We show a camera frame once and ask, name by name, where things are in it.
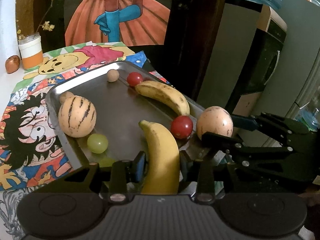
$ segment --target ripe yellow banana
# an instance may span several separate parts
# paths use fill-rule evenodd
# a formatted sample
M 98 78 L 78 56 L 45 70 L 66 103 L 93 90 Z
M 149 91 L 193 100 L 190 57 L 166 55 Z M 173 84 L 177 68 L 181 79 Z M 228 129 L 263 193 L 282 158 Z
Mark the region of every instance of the ripe yellow banana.
M 162 124 L 139 122 L 149 150 L 148 173 L 141 193 L 175 195 L 178 192 L 180 157 L 176 140 Z
M 175 88 L 156 81 L 144 81 L 135 86 L 135 90 L 149 98 L 169 106 L 178 115 L 189 115 L 189 104 L 184 95 Z

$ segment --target black cartoon hair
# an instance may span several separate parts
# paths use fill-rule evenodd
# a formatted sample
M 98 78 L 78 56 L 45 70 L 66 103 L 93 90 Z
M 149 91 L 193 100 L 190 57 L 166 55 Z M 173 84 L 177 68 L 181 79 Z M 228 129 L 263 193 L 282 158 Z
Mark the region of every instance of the black cartoon hair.
M 4 120 L 6 123 L 4 128 L 4 140 L 1 140 L 0 144 L 7 146 L 5 150 L 10 150 L 11 152 L 9 159 L 5 162 L 11 166 L 11 170 L 16 170 L 22 167 L 25 162 L 29 165 L 33 159 L 33 155 L 36 155 L 38 159 L 41 156 L 46 159 L 50 150 L 54 152 L 56 147 L 62 147 L 58 136 L 56 136 L 56 140 L 50 149 L 45 152 L 37 152 L 35 149 L 37 144 L 47 140 L 46 136 L 43 136 L 41 140 L 38 138 L 34 143 L 23 143 L 18 139 L 27 138 L 19 131 L 20 124 L 25 119 L 22 119 L 22 117 L 30 112 L 25 111 L 29 108 L 40 106 L 41 100 L 45 98 L 45 95 L 46 93 L 40 93 L 37 96 L 31 95 L 29 100 L 23 101 L 23 105 L 16 105 L 17 110 L 9 112 L 10 118 Z

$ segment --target orange liquid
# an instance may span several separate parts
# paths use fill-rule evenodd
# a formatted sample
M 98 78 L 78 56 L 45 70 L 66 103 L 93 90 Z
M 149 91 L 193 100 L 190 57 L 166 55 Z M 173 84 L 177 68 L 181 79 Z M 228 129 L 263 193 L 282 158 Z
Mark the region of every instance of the orange liquid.
M 38 66 L 42 63 L 43 61 L 43 54 L 42 50 L 38 52 L 37 54 L 31 56 L 31 57 L 26 57 L 22 59 L 22 64 L 24 69 L 29 69 L 35 66 Z

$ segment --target gloved hand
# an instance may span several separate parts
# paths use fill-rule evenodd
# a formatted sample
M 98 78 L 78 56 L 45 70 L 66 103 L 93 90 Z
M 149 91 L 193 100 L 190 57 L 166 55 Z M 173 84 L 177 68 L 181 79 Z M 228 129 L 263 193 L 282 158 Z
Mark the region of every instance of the gloved hand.
M 105 12 L 97 17 L 94 24 L 100 25 L 100 30 L 108 36 L 109 42 L 120 41 L 119 23 L 130 21 L 140 17 L 141 11 L 138 5 L 130 5 L 122 10 Z

